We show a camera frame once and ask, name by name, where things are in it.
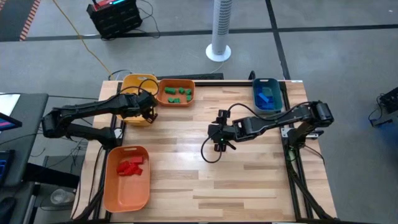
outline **black metal frame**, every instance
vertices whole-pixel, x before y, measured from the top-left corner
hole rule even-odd
[[[220,81],[210,81],[210,80],[209,81],[207,81],[207,80],[206,81],[204,81],[204,80],[195,81],[194,80],[194,82],[195,82],[196,86],[252,86],[252,80],[240,80],[240,81],[223,81],[223,80],[220,80]],[[279,82],[279,84],[281,86],[280,90],[282,92],[282,99],[284,101],[285,108],[288,110],[290,108],[290,104],[289,104],[289,97],[287,95],[286,84],[285,84],[285,82]],[[117,91],[119,91],[121,89],[121,85],[122,85],[122,82],[119,82]],[[111,127],[114,128],[115,126],[116,126],[116,116],[114,115],[111,120]],[[123,130],[123,137],[124,137],[125,127],[126,127],[126,125],[122,121],[121,128]],[[287,150],[289,150],[287,141],[285,139],[282,139],[282,146],[283,146],[284,152],[287,152]],[[104,185],[104,178],[105,178],[104,167],[106,165],[107,156],[108,156],[108,151],[106,152],[105,157],[104,157],[103,170],[101,171],[101,178],[99,180],[99,186]],[[296,156],[297,156],[297,159],[295,161],[296,161],[298,176],[300,177],[300,180],[302,181],[303,185],[305,187],[307,187],[300,153],[297,152]],[[293,208],[294,208],[294,214],[295,214],[295,219],[296,219],[295,222],[297,222],[297,223],[299,223],[299,222],[300,223],[303,223],[303,222],[304,223],[347,223],[347,224],[350,223],[350,222],[343,222],[343,221],[338,221],[338,220],[314,219],[313,215],[312,215],[312,208],[306,199],[305,199],[305,211],[307,214],[307,218],[302,218],[301,213],[300,213],[300,204],[299,204],[299,199],[297,196],[297,190],[295,187],[295,183],[294,183],[293,179],[291,178],[291,176],[288,175],[288,177],[289,177],[290,193],[292,194],[292,203],[293,203]],[[101,203],[99,203],[94,210],[94,215],[93,215],[94,219],[99,219],[100,208],[101,208]],[[112,215],[111,212],[106,211],[105,220],[108,220],[110,222],[111,215]]]

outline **wooden tabletop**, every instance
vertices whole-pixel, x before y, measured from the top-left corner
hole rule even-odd
[[[307,100],[302,82],[286,81],[290,105]],[[116,93],[118,83],[103,83],[100,100]],[[127,125],[123,145],[143,146],[149,152],[151,183],[148,204],[136,212],[113,213],[112,222],[214,222],[214,221],[294,221],[294,210],[284,161],[279,129],[266,131],[252,140],[233,144],[216,164],[207,164],[200,146],[208,137],[207,127],[219,109],[233,103],[253,107],[250,86],[197,86],[195,102],[188,108],[158,106],[159,114],[148,127]],[[231,110],[233,119],[252,116],[245,108]],[[94,118],[93,126],[109,126],[112,115]],[[317,141],[307,145],[320,152]],[[97,141],[90,141],[82,168],[81,197],[76,215],[87,206],[93,180]],[[213,144],[205,145],[205,156],[218,157]],[[104,153],[96,167],[93,195],[100,181]],[[332,216],[336,215],[322,160],[301,149],[309,191]],[[302,216],[302,194],[298,191]],[[100,217],[104,217],[102,208]]]

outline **yellow bin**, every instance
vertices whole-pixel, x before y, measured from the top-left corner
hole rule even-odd
[[[155,82],[157,82],[157,78],[154,75],[150,74],[131,74],[128,75],[124,78],[122,88],[127,88],[129,86],[139,86],[144,80],[146,79],[151,79]],[[147,90],[148,92],[155,94],[157,91],[157,86],[154,82],[152,81],[146,81],[142,84],[141,88]],[[130,88],[127,90],[122,91],[121,93],[135,93],[138,94],[138,88]],[[130,118],[124,118],[120,115],[117,115],[117,117],[127,124],[135,125],[135,126],[148,126],[150,125],[149,122],[147,122],[142,116],[138,117],[130,117]]]

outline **blue bin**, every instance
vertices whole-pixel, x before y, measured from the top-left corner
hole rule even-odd
[[[279,113],[282,109],[279,82],[273,78],[253,81],[254,110],[260,114]]]

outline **white tower fan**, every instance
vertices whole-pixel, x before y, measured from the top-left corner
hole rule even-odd
[[[227,43],[232,0],[214,0],[213,35],[206,48],[207,57],[214,62],[224,62],[231,56]]]

